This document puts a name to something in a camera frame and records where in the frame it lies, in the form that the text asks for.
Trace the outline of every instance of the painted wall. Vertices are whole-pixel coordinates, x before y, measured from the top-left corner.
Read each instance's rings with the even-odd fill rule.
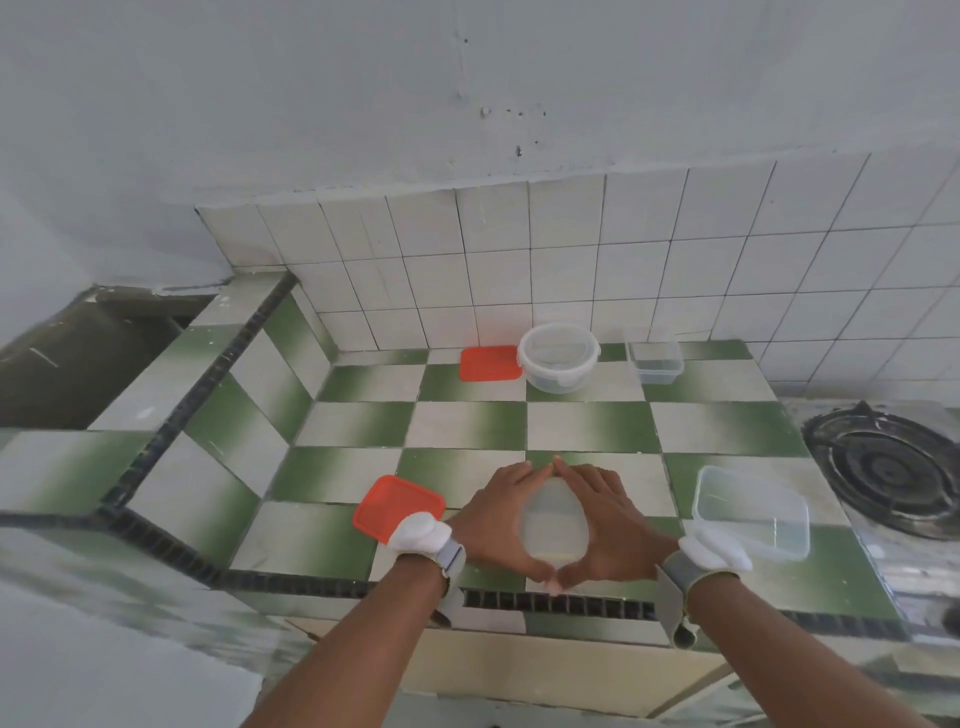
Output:
[[[12,0],[0,20],[0,175],[98,282],[227,274],[192,207],[253,195],[960,139],[952,0]]]

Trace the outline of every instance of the stove burner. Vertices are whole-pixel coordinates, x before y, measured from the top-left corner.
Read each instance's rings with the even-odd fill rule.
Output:
[[[960,540],[960,448],[862,401],[810,420],[804,440],[841,500],[928,539]]]

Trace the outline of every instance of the green tile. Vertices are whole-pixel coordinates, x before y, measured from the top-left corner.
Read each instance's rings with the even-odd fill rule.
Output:
[[[660,452],[645,401],[531,402],[530,449],[585,452]]]

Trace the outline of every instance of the plastic lid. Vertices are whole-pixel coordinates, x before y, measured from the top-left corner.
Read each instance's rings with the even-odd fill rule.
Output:
[[[396,475],[383,475],[377,478],[353,512],[353,527],[386,544],[396,527],[410,514],[426,511],[439,520],[445,507],[443,496],[422,485]]]
[[[505,381],[523,374],[516,363],[516,347],[471,347],[460,353],[462,381]]]

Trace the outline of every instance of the white wall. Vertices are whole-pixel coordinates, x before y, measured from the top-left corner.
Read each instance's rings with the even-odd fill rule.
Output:
[[[0,585],[7,728],[235,728],[260,677]]]

